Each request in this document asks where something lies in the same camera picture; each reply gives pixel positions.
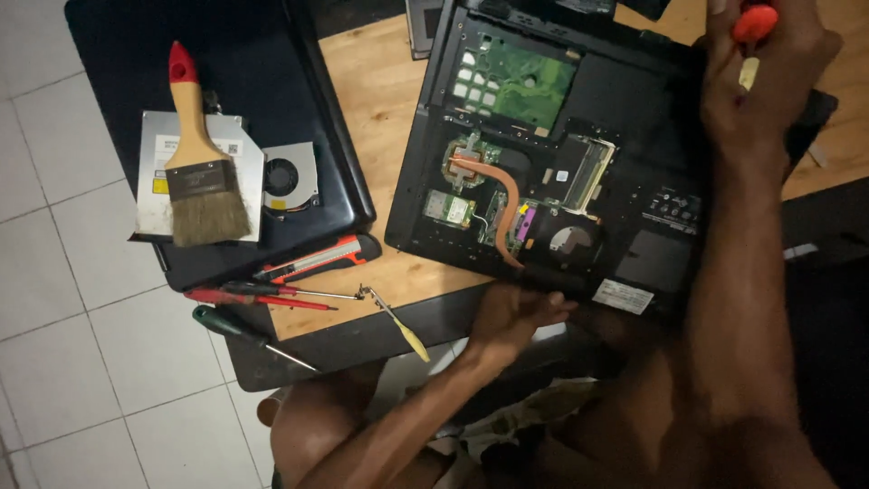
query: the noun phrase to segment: purple component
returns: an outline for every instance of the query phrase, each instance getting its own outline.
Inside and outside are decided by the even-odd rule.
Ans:
[[[519,225],[519,232],[516,233],[516,241],[519,241],[520,243],[525,241],[525,236],[528,234],[528,229],[531,228],[531,221],[534,220],[534,214],[536,213],[536,209],[528,209],[525,211],[525,218],[522,219],[522,224]]]

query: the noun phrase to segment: hand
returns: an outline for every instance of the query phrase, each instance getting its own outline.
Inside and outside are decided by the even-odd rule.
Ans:
[[[480,302],[465,352],[482,354],[506,367],[528,346],[537,328],[564,322],[577,306],[565,301],[561,292],[546,295],[494,284]]]
[[[745,58],[731,37],[740,0],[708,0],[701,116],[724,166],[717,171],[763,170],[779,185],[787,165],[785,132],[839,53],[842,38],[821,24],[816,0],[773,0],[773,6],[779,22],[755,52],[760,67],[746,94],[739,85]]]

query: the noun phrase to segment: tile floor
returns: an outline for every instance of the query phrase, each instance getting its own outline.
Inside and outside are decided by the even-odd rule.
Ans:
[[[135,202],[64,1],[0,0],[0,489],[266,487],[267,393],[126,241]],[[391,360],[371,412],[454,348]]]

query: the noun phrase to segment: wooden table surface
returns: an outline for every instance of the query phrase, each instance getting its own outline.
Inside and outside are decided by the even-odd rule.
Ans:
[[[664,17],[653,23],[619,5],[615,19],[692,44],[704,32],[705,8],[703,0],[673,0]],[[819,84],[820,90],[840,101],[819,136],[829,165],[821,169],[804,159],[785,185],[783,198],[869,177],[869,3],[821,2],[821,16],[828,28],[845,38],[845,48]],[[427,62],[411,60],[404,16],[327,37],[320,46],[377,209],[372,234],[382,243]],[[488,280],[384,245],[383,256],[371,264],[326,272],[294,285],[334,293],[354,293],[359,284],[370,285],[397,307]],[[341,309],[270,306],[278,338],[293,338],[379,311],[371,300],[332,299],[330,304]]]

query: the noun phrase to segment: green screwdriver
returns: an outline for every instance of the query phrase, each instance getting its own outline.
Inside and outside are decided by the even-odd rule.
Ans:
[[[292,360],[297,364],[310,369],[314,372],[319,373],[320,371],[312,367],[311,365],[306,364],[300,359],[288,354],[284,353],[274,346],[269,345],[269,337],[266,335],[254,331],[246,325],[240,325],[238,320],[230,319],[224,315],[222,315],[217,309],[208,305],[198,305],[193,310],[193,319],[195,319],[200,325],[205,326],[210,331],[213,331],[219,335],[225,336],[227,338],[236,337],[241,338],[250,343],[253,343],[259,348],[266,348],[278,355],[281,355],[284,358]]]

